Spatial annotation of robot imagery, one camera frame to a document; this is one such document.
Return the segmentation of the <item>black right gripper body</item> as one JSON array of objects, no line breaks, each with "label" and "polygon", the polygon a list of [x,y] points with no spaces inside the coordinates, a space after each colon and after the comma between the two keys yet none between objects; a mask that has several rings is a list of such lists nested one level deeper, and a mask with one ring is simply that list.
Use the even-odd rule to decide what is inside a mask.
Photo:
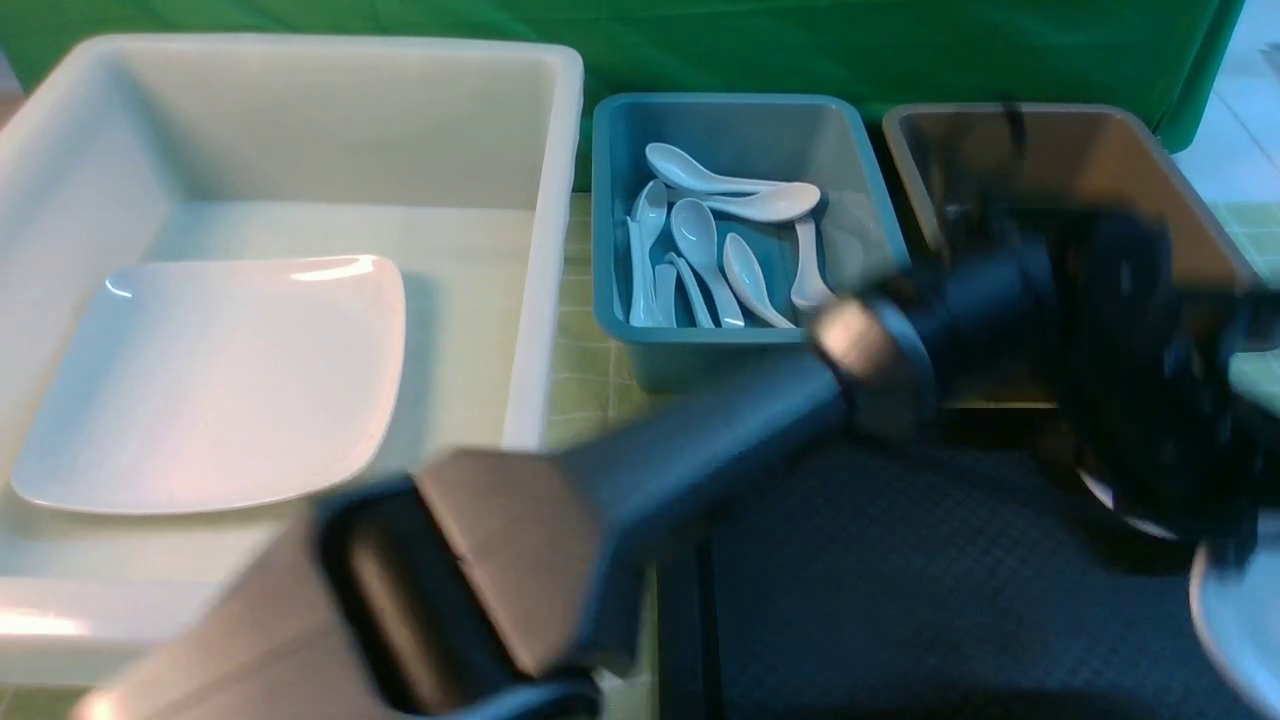
[{"label": "black right gripper body", "polygon": [[1065,405],[1134,514],[1245,561],[1277,507],[1277,418],[1230,382],[1242,350],[1277,340],[1277,291],[1181,287],[1167,228],[1078,210],[1055,250]]}]

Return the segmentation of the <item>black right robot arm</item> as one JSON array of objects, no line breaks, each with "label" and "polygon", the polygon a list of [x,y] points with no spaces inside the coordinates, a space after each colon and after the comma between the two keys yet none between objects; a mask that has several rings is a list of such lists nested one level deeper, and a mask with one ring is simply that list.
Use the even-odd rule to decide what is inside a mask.
[{"label": "black right robot arm", "polygon": [[1029,357],[1108,471],[1112,510],[1192,541],[1201,651],[1277,716],[1262,516],[1277,421],[1228,366],[1277,341],[1277,290],[1179,281],[1116,208],[997,220],[956,263],[827,304],[809,343],[554,452],[462,448],[293,520],[183,634],[74,719],[595,717],[637,653],[648,566],[767,465],[847,427],[911,434]]}]

